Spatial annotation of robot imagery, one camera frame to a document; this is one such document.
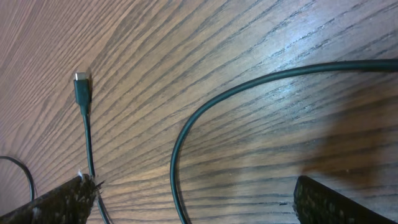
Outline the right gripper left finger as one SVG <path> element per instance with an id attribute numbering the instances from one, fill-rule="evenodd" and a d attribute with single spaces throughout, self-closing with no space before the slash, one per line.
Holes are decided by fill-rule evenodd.
<path id="1" fill-rule="evenodd" d="M 85 224 L 101 185 L 88 174 L 78 175 L 1 216 L 1 224 Z"/>

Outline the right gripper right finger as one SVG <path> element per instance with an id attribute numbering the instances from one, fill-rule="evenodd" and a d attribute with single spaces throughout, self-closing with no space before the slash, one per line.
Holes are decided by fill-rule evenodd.
<path id="1" fill-rule="evenodd" d="M 306 175 L 297 179 L 294 211 L 301 224 L 397 224 Z"/>

